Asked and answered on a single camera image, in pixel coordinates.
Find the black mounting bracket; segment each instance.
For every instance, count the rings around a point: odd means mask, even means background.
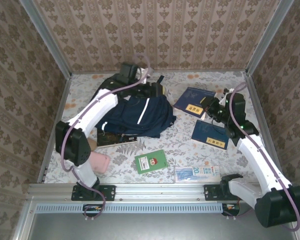
[[[204,185],[204,197],[206,201],[235,201],[238,197],[230,193],[229,181],[243,178],[240,174],[230,174],[221,178],[220,184]]]
[[[115,185],[99,185],[99,179],[96,184],[92,187],[99,192],[101,192],[106,201],[114,201],[116,196],[116,186]],[[72,189],[71,195],[72,201],[102,201],[102,197],[95,191],[86,189],[77,183]]]

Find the yellow label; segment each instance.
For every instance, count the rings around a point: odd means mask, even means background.
[[[212,145],[218,146],[218,147],[223,148],[223,149],[224,149],[225,146],[226,146],[226,143],[225,143],[225,142],[219,141],[219,140],[215,140],[215,139],[210,138],[210,137],[207,137],[207,138],[206,138],[206,143],[207,143],[207,144],[212,144]]]
[[[192,112],[194,114],[198,114],[198,115],[201,115],[201,113],[203,112],[203,108],[202,107],[198,107],[198,106],[195,106],[195,105],[192,105],[192,104],[188,104],[188,106],[186,107],[187,111],[189,112]]]

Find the book cover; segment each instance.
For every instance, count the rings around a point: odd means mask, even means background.
[[[158,169],[168,167],[165,152],[163,150],[153,151],[134,157],[139,174],[145,174]]]
[[[218,183],[221,181],[219,166],[176,166],[176,183]]]
[[[117,146],[122,144],[133,144],[138,141],[136,136],[104,132],[99,129],[97,129],[96,132],[97,132],[97,140],[96,140],[97,148],[105,148],[105,147]]]
[[[201,107],[201,102],[205,97],[215,96],[215,94],[216,93],[214,91],[188,87],[173,106],[187,114],[201,118],[204,114],[204,109]]]
[[[226,150],[229,138],[223,127],[197,120],[192,133],[192,140]]]

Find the white reflective stripe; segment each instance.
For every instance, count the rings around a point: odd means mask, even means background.
[[[107,125],[107,123],[108,123],[108,122],[107,122],[107,121],[105,121],[105,122],[104,122],[104,124],[102,124],[102,127],[101,127],[102,131],[104,131],[104,130],[105,130],[105,126]]]
[[[144,109],[143,109],[143,111],[142,111],[142,113],[141,113],[141,115],[140,115],[140,117],[139,117],[139,120],[138,120],[138,122],[137,122],[136,124],[140,124],[141,119],[142,119],[142,117],[144,116],[144,114],[145,114],[145,112],[146,112],[146,109],[147,109],[147,107],[148,107],[149,99],[150,99],[150,98],[147,98],[147,99],[146,99]]]

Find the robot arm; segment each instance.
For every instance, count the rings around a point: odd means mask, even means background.
[[[226,135],[245,155],[258,179],[259,186],[246,182],[239,174],[228,175],[222,177],[220,182],[222,194],[225,197],[238,196],[247,202],[254,209],[259,222],[264,227],[296,221],[298,218],[287,192],[297,208],[296,211],[300,214],[300,186],[293,186],[283,176],[266,151],[258,130],[246,120],[244,96],[240,93],[229,93],[225,89],[225,97],[222,100],[216,97],[206,97],[201,105],[211,118],[224,124]],[[230,113],[231,95],[233,95],[233,117],[241,129],[258,145],[258,148],[233,121]]]
[[[70,165],[70,168],[66,169],[62,159],[62,168],[67,172],[72,170],[82,185],[94,189],[97,189],[99,185],[98,178],[88,161],[91,148],[87,138],[91,130],[108,111],[118,104],[118,98],[135,94],[153,96],[162,93],[162,85],[147,83],[147,78],[152,73],[153,69],[150,67],[143,69],[135,64],[123,63],[120,72],[101,84],[90,103],[80,113],[68,122],[59,121],[56,124],[55,149]]]

